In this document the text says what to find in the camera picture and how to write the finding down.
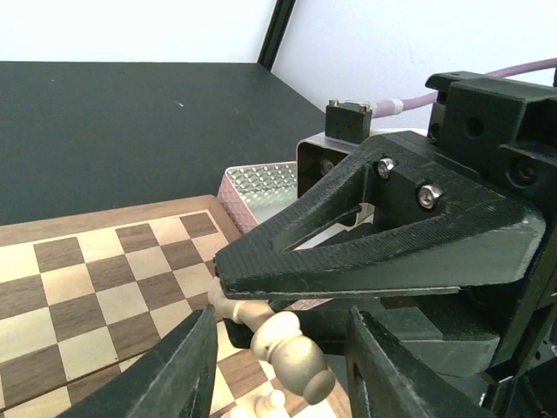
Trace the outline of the black enclosure frame post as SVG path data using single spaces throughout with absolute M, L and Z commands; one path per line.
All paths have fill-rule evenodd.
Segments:
M 258 64 L 269 72 L 272 71 L 279 53 L 295 4 L 295 0 L 277 0 L 275 2 L 264 42 L 258 55 Z

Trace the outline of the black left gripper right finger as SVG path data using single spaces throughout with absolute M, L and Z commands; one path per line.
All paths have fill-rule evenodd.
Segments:
M 349 309 L 345 341 L 353 417 L 491 417 L 417 359 L 369 313 Z

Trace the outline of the pink tin with light pieces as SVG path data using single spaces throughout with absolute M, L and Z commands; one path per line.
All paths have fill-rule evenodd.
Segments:
M 248 233 L 297 198 L 295 161 L 229 167 L 218 189 L 218 200 L 242 233 Z

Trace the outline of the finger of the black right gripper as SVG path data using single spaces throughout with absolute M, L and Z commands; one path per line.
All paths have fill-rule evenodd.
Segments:
M 360 364 L 402 354 L 437 374 L 486 370 L 499 335 L 463 300 L 332 300 L 295 315 L 326 354 Z

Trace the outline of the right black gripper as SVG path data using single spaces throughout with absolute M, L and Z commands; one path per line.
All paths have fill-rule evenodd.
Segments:
M 556 363 L 530 360 L 556 322 L 556 92 L 432 75 L 434 143 L 374 136 L 290 206 L 217 252 L 232 299 L 408 294 L 463 300 L 499 335 L 482 408 L 553 417 Z

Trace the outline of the wooden chess board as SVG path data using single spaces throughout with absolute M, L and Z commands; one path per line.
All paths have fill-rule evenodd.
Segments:
M 211 196 L 1 229 L 1 414 L 54 417 L 207 306 L 239 236 Z

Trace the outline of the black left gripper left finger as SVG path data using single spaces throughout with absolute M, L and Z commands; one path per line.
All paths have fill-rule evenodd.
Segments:
M 191 313 L 112 381 L 62 417 L 192 417 L 211 413 L 218 331 L 209 305 Z

